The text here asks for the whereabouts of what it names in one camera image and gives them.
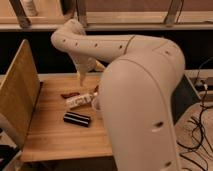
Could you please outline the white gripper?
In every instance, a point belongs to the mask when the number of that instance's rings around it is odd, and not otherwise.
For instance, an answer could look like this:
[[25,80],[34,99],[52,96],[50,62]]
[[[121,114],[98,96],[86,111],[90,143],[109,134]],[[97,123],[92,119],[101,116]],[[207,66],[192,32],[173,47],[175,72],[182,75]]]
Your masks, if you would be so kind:
[[86,55],[72,54],[71,59],[73,60],[75,68],[78,72],[80,86],[84,85],[87,72],[93,70],[94,68],[98,72],[103,72],[105,70],[105,66],[102,63]]

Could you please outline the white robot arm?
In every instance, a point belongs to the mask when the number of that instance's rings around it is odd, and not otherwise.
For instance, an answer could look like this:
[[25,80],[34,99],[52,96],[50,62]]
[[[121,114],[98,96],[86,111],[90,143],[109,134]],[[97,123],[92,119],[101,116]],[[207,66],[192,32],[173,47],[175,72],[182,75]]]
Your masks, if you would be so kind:
[[68,20],[51,36],[73,60],[80,78],[97,67],[98,100],[118,171],[181,171],[171,96],[185,59],[173,41],[143,35],[87,35]]

